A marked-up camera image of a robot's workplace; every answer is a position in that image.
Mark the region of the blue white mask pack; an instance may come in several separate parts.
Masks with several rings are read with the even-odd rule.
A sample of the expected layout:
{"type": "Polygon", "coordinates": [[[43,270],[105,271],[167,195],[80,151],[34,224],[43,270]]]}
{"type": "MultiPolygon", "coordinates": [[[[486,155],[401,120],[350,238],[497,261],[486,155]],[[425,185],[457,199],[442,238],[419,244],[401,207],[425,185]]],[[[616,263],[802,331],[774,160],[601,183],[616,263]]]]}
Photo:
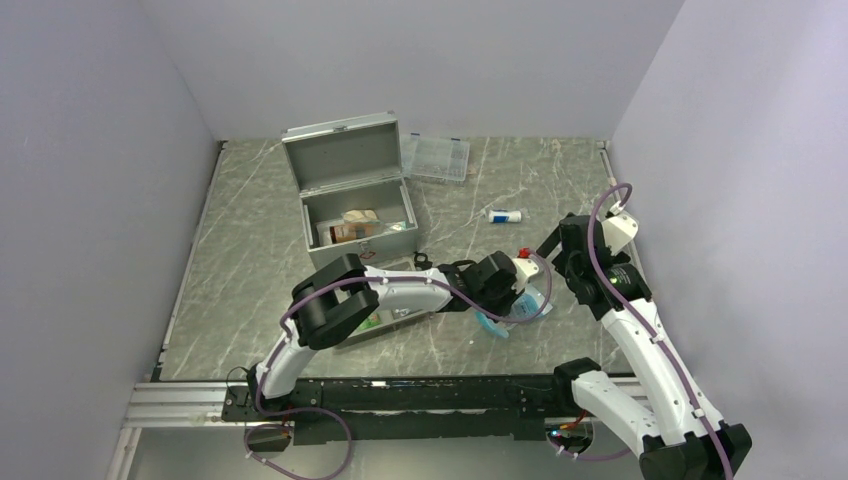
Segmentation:
{"type": "MultiPolygon", "coordinates": [[[[547,304],[544,309],[541,309],[544,299],[545,295],[542,292],[532,285],[528,285],[524,293],[512,304],[507,318],[509,320],[523,320],[534,315],[537,311],[541,311],[537,319],[544,317],[552,310],[551,304],[547,304]]],[[[475,312],[475,318],[485,331],[499,338],[508,338],[510,330],[516,326],[515,323],[492,320],[478,311],[475,312]]]]}

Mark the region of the black handled scissors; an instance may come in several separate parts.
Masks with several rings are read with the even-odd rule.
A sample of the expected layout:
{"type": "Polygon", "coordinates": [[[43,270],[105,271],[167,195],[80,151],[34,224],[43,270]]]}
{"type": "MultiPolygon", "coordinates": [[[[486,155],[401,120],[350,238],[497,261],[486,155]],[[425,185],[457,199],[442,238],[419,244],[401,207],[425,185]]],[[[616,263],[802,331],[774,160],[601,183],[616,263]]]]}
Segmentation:
{"type": "Polygon", "coordinates": [[[430,260],[429,255],[418,251],[413,255],[413,264],[415,269],[419,271],[429,270],[433,267],[433,262],[430,260]]]}

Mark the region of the white blue bandage roll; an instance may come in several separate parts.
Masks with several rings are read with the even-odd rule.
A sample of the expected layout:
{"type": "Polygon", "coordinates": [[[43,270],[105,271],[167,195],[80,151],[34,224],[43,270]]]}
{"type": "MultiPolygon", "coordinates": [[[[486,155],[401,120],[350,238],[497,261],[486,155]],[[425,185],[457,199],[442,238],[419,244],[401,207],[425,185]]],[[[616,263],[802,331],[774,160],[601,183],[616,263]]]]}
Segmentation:
{"type": "Polygon", "coordinates": [[[488,211],[487,218],[493,224],[521,223],[523,214],[520,210],[492,209],[488,211]]]}

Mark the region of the white gauze packet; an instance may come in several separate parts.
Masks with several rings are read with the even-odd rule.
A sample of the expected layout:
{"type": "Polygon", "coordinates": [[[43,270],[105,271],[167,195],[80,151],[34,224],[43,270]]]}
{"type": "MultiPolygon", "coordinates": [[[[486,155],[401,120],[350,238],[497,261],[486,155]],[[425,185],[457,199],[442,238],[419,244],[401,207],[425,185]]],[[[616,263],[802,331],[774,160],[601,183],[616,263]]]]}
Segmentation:
{"type": "Polygon", "coordinates": [[[343,219],[317,222],[315,224],[315,229],[318,234],[318,245],[320,247],[334,245],[335,241],[332,238],[332,229],[336,226],[343,225],[344,223],[345,221],[343,219]]]}

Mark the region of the green wind oil box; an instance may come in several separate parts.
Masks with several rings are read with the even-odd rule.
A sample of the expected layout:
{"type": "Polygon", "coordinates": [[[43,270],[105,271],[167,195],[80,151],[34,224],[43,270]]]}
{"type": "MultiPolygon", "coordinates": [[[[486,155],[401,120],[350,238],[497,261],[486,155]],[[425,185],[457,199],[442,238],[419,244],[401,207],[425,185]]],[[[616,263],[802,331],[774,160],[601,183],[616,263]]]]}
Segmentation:
{"type": "Polygon", "coordinates": [[[356,329],[357,333],[371,332],[383,325],[381,316],[378,313],[373,313],[368,316],[356,329]]]}

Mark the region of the brown bottle orange cap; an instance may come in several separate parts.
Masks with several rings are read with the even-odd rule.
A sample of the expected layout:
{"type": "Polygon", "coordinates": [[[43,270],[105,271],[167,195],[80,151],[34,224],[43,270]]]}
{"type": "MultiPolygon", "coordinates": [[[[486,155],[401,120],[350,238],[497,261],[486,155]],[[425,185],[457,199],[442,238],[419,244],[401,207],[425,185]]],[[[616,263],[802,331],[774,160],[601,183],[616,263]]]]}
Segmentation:
{"type": "Polygon", "coordinates": [[[375,226],[369,223],[342,223],[329,229],[330,240],[333,244],[345,243],[372,236],[375,226]]]}

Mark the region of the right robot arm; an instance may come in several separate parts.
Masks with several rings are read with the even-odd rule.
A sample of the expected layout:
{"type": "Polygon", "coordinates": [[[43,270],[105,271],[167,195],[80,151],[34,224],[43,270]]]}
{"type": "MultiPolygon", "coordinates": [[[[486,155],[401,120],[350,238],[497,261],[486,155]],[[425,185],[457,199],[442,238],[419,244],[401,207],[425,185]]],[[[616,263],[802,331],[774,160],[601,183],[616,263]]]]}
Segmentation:
{"type": "Polygon", "coordinates": [[[640,403],[589,358],[554,370],[557,411],[601,420],[637,458],[645,479],[730,479],[752,448],[741,423],[729,424],[694,381],[666,335],[653,294],[623,252],[637,222],[568,214],[538,248],[551,256],[579,304],[616,341],[647,398],[640,403]]]}

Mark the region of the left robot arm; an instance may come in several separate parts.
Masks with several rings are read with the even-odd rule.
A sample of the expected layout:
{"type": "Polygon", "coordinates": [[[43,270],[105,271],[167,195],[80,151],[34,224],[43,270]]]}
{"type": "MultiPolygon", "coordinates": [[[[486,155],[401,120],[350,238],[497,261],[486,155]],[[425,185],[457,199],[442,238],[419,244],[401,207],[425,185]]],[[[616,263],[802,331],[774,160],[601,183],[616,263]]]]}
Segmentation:
{"type": "Polygon", "coordinates": [[[279,417],[296,381],[315,355],[351,336],[373,313],[473,309],[506,321],[512,305],[541,268],[531,258],[497,251],[421,271],[392,271],[345,254],[297,284],[271,352],[248,374],[248,407],[264,420],[279,417]]]}

